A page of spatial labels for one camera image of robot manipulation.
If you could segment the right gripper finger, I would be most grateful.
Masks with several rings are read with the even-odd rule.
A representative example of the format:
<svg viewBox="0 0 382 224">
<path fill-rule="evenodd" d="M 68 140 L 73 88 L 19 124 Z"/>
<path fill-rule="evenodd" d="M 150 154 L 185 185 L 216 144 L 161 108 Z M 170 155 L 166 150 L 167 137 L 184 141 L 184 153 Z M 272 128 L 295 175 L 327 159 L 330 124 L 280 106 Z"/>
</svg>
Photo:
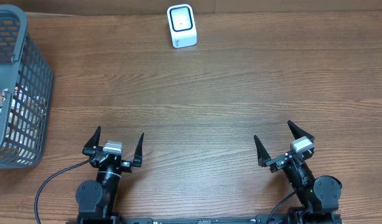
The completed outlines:
<svg viewBox="0 0 382 224">
<path fill-rule="evenodd" d="M 254 135 L 254 142 L 256 145 L 259 166 L 267 166 L 267 162 L 271 160 L 271 156 L 268 154 L 257 135 Z"/>
<path fill-rule="evenodd" d="M 311 141 L 315 140 L 315 137 L 313 135 L 309 134 L 307 131 L 304 131 L 302 128 L 298 127 L 291 120 L 288 120 L 287 124 L 295 140 L 300 139 L 302 137 L 307 137 Z"/>
</svg>

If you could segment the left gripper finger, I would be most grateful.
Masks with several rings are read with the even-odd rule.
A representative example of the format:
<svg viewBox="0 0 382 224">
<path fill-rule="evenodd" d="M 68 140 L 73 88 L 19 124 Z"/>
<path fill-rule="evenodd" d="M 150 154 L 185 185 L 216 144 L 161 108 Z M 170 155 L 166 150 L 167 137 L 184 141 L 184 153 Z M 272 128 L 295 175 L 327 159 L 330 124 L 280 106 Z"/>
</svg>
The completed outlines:
<svg viewBox="0 0 382 224">
<path fill-rule="evenodd" d="M 133 167 L 141 167 L 142 166 L 142 145 L 144 140 L 144 133 L 141 134 L 139 138 L 133 159 Z"/>
<path fill-rule="evenodd" d="M 100 141 L 100 135 L 101 135 L 101 126 L 98 126 L 95 133 L 92 135 L 92 137 L 84 145 L 84 148 L 93 149 L 95 147 L 98 147 L 99 141 Z"/>
</svg>

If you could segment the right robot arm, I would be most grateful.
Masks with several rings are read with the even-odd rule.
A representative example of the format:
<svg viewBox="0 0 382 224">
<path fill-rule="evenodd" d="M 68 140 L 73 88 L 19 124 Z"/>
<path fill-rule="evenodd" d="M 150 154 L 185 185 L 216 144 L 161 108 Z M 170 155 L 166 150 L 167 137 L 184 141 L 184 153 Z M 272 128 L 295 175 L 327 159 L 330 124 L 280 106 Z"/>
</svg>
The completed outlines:
<svg viewBox="0 0 382 224">
<path fill-rule="evenodd" d="M 342 183 L 330 175 L 314 177 L 306 160 L 314 154 L 315 137 L 291 120 L 287 122 L 294 137 L 290 150 L 272 158 L 261 140 L 254 136 L 258 165 L 269 167 L 272 173 L 283 170 L 292 187 L 292 192 L 282 199 L 268 215 L 257 215 L 257 223 L 341 223 L 338 200 L 342 192 Z M 291 207 L 286 214 L 276 215 L 276 211 L 292 196 L 297 196 L 300 207 Z"/>
</svg>

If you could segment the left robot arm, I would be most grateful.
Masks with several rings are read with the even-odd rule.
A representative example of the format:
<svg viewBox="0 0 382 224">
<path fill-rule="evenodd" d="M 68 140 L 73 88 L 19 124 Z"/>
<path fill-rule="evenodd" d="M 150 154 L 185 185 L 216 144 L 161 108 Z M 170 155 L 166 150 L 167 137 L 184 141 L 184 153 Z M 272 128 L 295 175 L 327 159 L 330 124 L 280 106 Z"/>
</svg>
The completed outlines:
<svg viewBox="0 0 382 224">
<path fill-rule="evenodd" d="M 142 144 L 144 134 L 139 138 L 134 158 L 122 159 L 123 143 L 106 141 L 99 145 L 101 127 L 84 145 L 82 153 L 89 157 L 88 163 L 98 169 L 96 179 L 84 181 L 77 188 L 77 223 L 124 223 L 123 216 L 114 211 L 121 174 L 131 173 L 134 167 L 142 166 Z"/>
</svg>

